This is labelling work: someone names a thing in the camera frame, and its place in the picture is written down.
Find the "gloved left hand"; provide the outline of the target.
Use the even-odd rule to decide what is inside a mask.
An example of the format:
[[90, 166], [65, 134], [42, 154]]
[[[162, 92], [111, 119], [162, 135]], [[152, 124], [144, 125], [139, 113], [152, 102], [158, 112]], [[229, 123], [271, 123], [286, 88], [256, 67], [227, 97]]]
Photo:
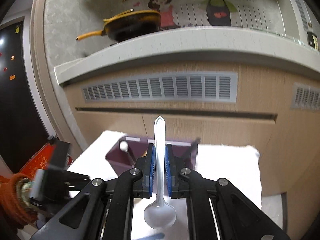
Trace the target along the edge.
[[30, 200], [30, 193], [33, 187], [33, 181], [27, 177], [23, 177], [16, 185], [17, 199], [26, 209], [32, 209], [33, 205]]

